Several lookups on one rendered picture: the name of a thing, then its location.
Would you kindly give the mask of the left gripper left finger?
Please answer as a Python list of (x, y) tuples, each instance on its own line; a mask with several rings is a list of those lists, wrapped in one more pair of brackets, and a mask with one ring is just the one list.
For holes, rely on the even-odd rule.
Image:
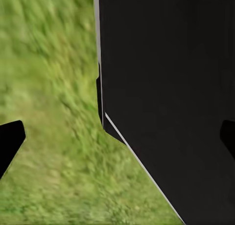
[(0, 179), (25, 139), (21, 120), (0, 125)]

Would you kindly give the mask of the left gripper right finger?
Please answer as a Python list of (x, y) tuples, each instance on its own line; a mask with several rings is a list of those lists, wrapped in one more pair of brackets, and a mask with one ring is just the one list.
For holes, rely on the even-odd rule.
[(219, 137), (235, 160), (235, 122), (224, 120)]

